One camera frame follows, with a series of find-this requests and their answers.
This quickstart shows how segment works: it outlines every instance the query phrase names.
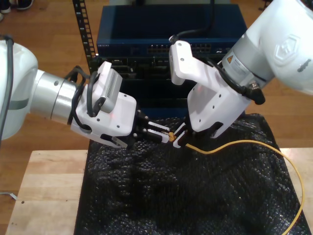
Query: black metal rack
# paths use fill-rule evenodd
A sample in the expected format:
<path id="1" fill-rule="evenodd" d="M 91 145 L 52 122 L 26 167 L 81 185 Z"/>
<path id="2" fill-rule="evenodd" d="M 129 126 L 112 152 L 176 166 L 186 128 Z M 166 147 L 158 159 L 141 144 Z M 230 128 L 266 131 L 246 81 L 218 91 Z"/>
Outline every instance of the black metal rack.
<path id="1" fill-rule="evenodd" d="M 72 0 L 90 73 L 98 69 L 85 0 Z"/>

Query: black cloth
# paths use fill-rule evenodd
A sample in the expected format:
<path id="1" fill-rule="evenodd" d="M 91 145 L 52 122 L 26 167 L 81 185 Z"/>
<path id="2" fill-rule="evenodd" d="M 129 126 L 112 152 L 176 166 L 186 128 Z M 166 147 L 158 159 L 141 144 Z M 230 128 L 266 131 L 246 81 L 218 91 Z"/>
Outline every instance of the black cloth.
<path id="1" fill-rule="evenodd" d="M 156 122 L 174 130 L 180 120 Z M 210 150 L 245 139 L 278 148 L 260 115 L 190 144 Z M 203 155 L 170 143 L 126 150 L 90 142 L 74 234 L 281 235 L 299 206 L 283 157 L 261 145 Z M 311 234 L 303 213 L 291 234 Z"/>

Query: sticker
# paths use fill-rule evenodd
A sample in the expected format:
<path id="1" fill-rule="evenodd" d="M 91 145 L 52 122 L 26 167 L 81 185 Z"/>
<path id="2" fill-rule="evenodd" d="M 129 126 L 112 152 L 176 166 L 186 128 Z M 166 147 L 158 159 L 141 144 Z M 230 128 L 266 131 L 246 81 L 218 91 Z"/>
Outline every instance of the sticker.
<path id="1" fill-rule="evenodd" d="M 230 63 L 232 59 L 233 59 L 233 56 L 229 56 L 229 57 L 227 58 L 227 61 Z"/>

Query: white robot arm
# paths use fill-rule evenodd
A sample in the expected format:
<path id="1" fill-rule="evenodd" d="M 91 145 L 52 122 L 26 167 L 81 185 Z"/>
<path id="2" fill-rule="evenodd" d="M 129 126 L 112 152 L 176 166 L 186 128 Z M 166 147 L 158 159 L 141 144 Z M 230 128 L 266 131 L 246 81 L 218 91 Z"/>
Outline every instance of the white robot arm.
<path id="1" fill-rule="evenodd" d="M 172 82 L 197 82 L 188 95 L 185 123 L 174 133 L 174 147 L 203 131 L 218 137 L 251 100 L 262 104 L 261 89 L 277 76 L 288 86 L 313 94 L 313 12 L 300 0 L 274 0 L 222 61 L 193 57 L 177 40 L 170 49 Z M 0 109 L 7 78 L 7 47 L 0 41 Z M 77 74 L 83 82 L 76 84 Z M 14 44 L 14 84 L 2 138 L 15 134 L 28 112 L 71 125 L 71 130 L 113 147 L 141 139 L 169 141 L 169 129 L 149 121 L 136 100 L 119 92 L 122 77 L 105 62 L 89 78 L 79 67 L 65 78 L 38 70 L 35 56 Z"/>
<path id="2" fill-rule="evenodd" d="M 183 137 L 210 130 L 218 137 L 251 100 L 262 104 L 261 89 L 275 76 L 293 89 L 313 94 L 313 12 L 300 0 L 274 0 L 219 65 L 192 56 L 189 43 L 170 49 L 172 82 L 197 82 L 188 95 L 189 119 L 175 132 L 174 146 Z M 241 92 L 230 86 L 246 88 Z"/>
<path id="3" fill-rule="evenodd" d="M 21 128 L 28 112 L 71 126 L 71 130 L 113 147 L 131 147 L 142 138 L 169 140 L 169 128 L 150 122 L 136 100 L 119 92 L 122 77 L 104 62 L 90 76 L 75 67 L 65 78 L 38 70 L 31 51 L 14 44 L 14 83 L 2 139 Z M 0 109 L 7 80 L 7 45 L 0 41 Z M 83 81 L 77 85 L 77 75 Z"/>

